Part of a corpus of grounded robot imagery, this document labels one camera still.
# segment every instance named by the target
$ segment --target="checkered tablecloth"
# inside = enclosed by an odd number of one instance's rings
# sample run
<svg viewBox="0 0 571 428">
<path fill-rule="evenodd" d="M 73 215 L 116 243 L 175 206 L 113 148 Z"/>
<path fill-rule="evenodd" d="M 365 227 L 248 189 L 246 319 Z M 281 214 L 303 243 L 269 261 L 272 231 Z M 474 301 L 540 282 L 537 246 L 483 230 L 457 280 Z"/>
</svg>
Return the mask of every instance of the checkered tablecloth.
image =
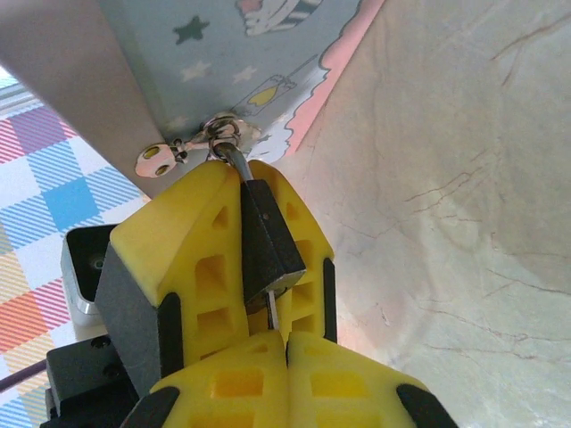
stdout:
<svg viewBox="0 0 571 428">
<path fill-rule="evenodd" d="M 124 176 L 37 103 L 0 120 L 0 376 L 74 340 L 62 238 L 121 222 L 145 203 Z M 0 427 L 46 421 L 46 374 L 0 395 Z"/>
</svg>

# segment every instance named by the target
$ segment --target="black rubber pad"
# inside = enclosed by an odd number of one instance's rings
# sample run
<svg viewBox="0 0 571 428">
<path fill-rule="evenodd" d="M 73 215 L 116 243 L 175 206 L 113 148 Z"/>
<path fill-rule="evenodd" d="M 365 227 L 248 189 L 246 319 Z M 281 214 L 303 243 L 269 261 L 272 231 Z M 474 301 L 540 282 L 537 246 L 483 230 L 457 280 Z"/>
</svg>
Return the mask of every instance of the black rubber pad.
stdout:
<svg viewBox="0 0 571 428">
<path fill-rule="evenodd" d="M 331 259 L 323 260 L 323 293 L 325 296 L 324 338 L 337 343 L 337 304 L 335 302 L 335 265 Z"/>
<path fill-rule="evenodd" d="M 417 428 L 458 428 L 434 394 L 407 383 L 396 392 Z"/>
<path fill-rule="evenodd" d="M 167 294 L 158 308 L 109 245 L 95 305 L 139 397 L 184 366 L 180 298 Z"/>
<path fill-rule="evenodd" d="M 143 397 L 120 428 L 162 428 L 180 391 L 167 386 Z"/>
<path fill-rule="evenodd" d="M 252 314 L 265 306 L 267 290 L 279 296 L 293 287 L 305 272 L 305 264 L 268 183 L 243 182 L 240 198 L 244 303 Z"/>
</svg>

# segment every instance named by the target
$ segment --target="rectangular hole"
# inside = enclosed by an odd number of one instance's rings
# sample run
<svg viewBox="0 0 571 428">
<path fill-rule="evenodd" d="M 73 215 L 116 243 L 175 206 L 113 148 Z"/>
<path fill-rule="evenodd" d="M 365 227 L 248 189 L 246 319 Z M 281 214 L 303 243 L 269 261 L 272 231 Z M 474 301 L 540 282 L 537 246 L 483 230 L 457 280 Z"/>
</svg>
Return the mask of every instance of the rectangular hole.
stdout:
<svg viewBox="0 0 571 428">
<path fill-rule="evenodd" d="M 313 397 L 357 399 L 368 396 L 363 378 L 354 372 L 329 371 L 311 375 Z"/>
<path fill-rule="evenodd" d="M 256 397 L 264 389 L 264 373 L 259 368 L 225 370 L 216 375 L 211 397 Z"/>
<path fill-rule="evenodd" d="M 318 413 L 318 428 L 382 428 L 379 415 Z"/>
<path fill-rule="evenodd" d="M 315 316 L 309 315 L 300 319 L 296 319 L 292 322 L 293 332 L 315 332 Z"/>
<path fill-rule="evenodd" d="M 192 428 L 253 428 L 253 414 L 197 417 Z"/>
<path fill-rule="evenodd" d="M 311 241 L 297 241 L 295 246 L 302 255 L 302 260 L 307 270 L 313 269 L 313 244 Z"/>
<path fill-rule="evenodd" d="M 304 309 L 315 300 L 313 283 L 297 284 L 292 288 L 292 310 Z"/>
<path fill-rule="evenodd" d="M 194 275 L 196 280 L 196 298 L 217 298 L 226 292 L 226 261 L 224 256 L 216 255 L 198 260 Z"/>
<path fill-rule="evenodd" d="M 227 336 L 232 333 L 232 320 L 228 308 L 204 312 L 196 316 L 198 321 L 199 338 L 211 338 L 214 336 Z"/>
</svg>

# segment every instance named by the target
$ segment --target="orange checkered pattern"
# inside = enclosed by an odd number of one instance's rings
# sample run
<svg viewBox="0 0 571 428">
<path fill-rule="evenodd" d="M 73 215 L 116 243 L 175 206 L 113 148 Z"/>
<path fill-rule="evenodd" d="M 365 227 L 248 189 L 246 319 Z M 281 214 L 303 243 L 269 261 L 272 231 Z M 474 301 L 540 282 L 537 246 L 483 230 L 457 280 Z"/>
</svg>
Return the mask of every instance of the orange checkered pattern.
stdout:
<svg viewBox="0 0 571 428">
<path fill-rule="evenodd" d="M 0 118 L 0 378 L 75 335 L 60 257 L 73 227 L 121 222 L 143 195 L 42 104 Z M 0 394 L 0 428 L 46 421 L 45 373 Z"/>
</svg>

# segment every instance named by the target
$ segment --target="cartoon character print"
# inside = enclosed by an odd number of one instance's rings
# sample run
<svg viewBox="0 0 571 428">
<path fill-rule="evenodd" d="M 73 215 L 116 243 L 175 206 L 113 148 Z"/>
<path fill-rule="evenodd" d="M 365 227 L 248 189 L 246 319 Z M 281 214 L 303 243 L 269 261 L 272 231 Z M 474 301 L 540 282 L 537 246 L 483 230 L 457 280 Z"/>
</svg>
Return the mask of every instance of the cartoon character print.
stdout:
<svg viewBox="0 0 571 428">
<path fill-rule="evenodd" d="M 281 95 L 294 89 L 297 83 L 293 81 L 295 74 L 306 68 L 310 63 L 317 59 L 317 55 L 313 55 L 309 60 L 300 65 L 287 76 L 276 74 L 267 78 L 261 85 L 257 86 L 250 94 L 244 97 L 237 105 L 232 108 L 237 115 L 250 117 L 258 115 L 268 105 L 276 101 Z"/>
<path fill-rule="evenodd" d="M 323 0 L 238 0 L 247 36 L 292 29 L 304 22 Z"/>
</svg>

